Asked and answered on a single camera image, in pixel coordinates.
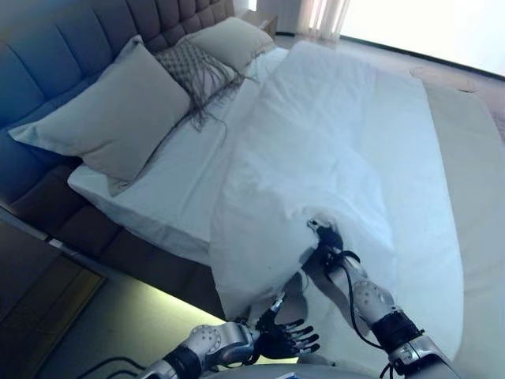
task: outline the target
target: mattress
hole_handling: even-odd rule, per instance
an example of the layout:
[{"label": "mattress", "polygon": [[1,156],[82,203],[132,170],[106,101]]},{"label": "mattress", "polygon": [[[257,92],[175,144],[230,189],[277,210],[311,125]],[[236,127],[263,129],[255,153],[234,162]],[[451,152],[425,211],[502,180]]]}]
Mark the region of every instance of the mattress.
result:
[{"label": "mattress", "polygon": [[458,232],[465,284],[462,377],[503,377],[505,356],[505,152],[474,95],[425,85]]},{"label": "mattress", "polygon": [[214,100],[201,133],[187,120],[159,146],[139,179],[116,197],[104,174],[80,165],[68,179],[87,198],[133,234],[179,257],[209,265],[210,220],[240,133],[240,118],[253,107],[262,83],[286,57],[275,48],[249,65],[242,86]]}]

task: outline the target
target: pillow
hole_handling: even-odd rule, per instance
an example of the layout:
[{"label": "pillow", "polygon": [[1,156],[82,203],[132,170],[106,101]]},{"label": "pillow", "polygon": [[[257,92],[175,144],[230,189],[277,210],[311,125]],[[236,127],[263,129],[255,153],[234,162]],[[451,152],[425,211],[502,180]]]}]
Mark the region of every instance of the pillow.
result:
[{"label": "pillow", "polygon": [[189,40],[239,73],[244,73],[255,57],[275,46],[267,33],[236,17],[203,29]]},{"label": "pillow", "polygon": [[188,112],[190,100],[141,43],[113,66],[67,104],[10,130],[10,136],[64,156],[80,156],[112,179],[133,181]]},{"label": "pillow", "polygon": [[135,50],[138,44],[144,45],[144,41],[142,40],[142,36],[136,35],[133,36],[132,38],[129,39],[127,43],[125,43],[125,46],[119,51],[118,56],[114,60],[113,63],[111,63],[100,75],[99,80],[103,78],[105,75],[107,75],[110,71],[114,71],[114,68],[121,63],[126,57],[128,57],[130,54],[132,54],[132,51]]},{"label": "pillow", "polygon": [[237,87],[244,78],[230,67],[186,40],[155,55],[158,62],[186,90],[192,109],[199,116],[193,125],[201,130],[205,106],[225,87]]}]

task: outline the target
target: wire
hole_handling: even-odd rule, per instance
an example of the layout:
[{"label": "wire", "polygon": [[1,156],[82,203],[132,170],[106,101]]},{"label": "wire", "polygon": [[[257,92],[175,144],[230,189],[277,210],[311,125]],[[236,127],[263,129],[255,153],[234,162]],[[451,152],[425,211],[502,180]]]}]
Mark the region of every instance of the wire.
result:
[{"label": "wire", "polygon": [[383,379],[384,375],[386,375],[386,372],[391,368],[391,364],[388,363],[386,367],[384,367],[384,370],[380,372],[379,379]]},{"label": "wire", "polygon": [[142,365],[139,365],[137,362],[135,362],[133,359],[131,358],[128,358],[128,357],[121,357],[121,356],[118,356],[118,357],[110,357],[110,358],[107,358],[107,359],[104,359],[103,361],[101,361],[100,363],[97,363],[96,365],[94,365],[92,368],[84,371],[81,375],[79,375],[78,377],[76,377],[76,379],[82,379],[83,377],[87,377],[90,373],[94,373],[96,370],[104,367],[105,365],[111,363],[111,362],[116,362],[116,361],[123,361],[123,362],[127,362],[129,363],[130,365],[132,365],[133,367],[139,369],[139,370],[142,370],[144,371],[146,368]]},{"label": "wire", "polygon": [[115,371],[113,372],[111,375],[109,375],[108,377],[106,377],[105,379],[112,379],[113,377],[116,377],[118,375],[129,375],[130,377],[136,377],[137,374],[134,373],[133,371],[129,371],[129,370],[119,370],[119,371]]},{"label": "wire", "polygon": [[349,274],[349,271],[347,271],[347,268],[345,268],[343,265],[340,265],[340,267],[342,267],[342,269],[346,273],[346,277],[347,277],[347,284],[348,284],[348,287],[349,287],[350,320],[353,322],[354,331],[368,345],[374,346],[374,347],[376,347],[377,349],[380,349],[380,350],[384,350],[383,347],[381,347],[380,345],[377,345],[376,343],[373,343],[372,341],[369,341],[366,338],[364,338],[363,335],[361,334],[360,330],[357,328],[356,315],[354,314],[353,284],[350,282],[350,274]]}]

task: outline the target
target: nightstand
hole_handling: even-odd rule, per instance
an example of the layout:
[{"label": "nightstand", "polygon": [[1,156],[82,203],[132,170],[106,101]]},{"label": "nightstand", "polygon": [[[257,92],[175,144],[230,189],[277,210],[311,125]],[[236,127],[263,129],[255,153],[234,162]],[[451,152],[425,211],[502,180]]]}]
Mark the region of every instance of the nightstand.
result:
[{"label": "nightstand", "polygon": [[248,10],[241,17],[245,22],[260,28],[266,32],[272,39],[275,38],[275,33],[277,32],[277,16],[270,13],[254,12]]},{"label": "nightstand", "polygon": [[0,223],[0,377],[34,377],[102,282],[43,240]]}]

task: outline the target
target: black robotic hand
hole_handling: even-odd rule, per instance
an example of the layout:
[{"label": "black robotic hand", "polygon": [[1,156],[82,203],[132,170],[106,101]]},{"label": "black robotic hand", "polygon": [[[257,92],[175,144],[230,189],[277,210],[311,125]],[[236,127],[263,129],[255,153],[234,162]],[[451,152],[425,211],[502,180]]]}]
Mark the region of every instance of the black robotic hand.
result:
[{"label": "black robotic hand", "polygon": [[245,363],[246,365],[255,363],[260,355],[269,359],[294,358],[320,348],[315,343],[319,336],[317,334],[308,336],[314,330],[312,326],[303,329],[298,328],[304,324],[303,319],[289,324],[275,323],[275,318],[281,309],[284,297],[285,294],[282,293],[258,320],[256,330],[260,333],[260,336],[254,344],[254,355]]}]

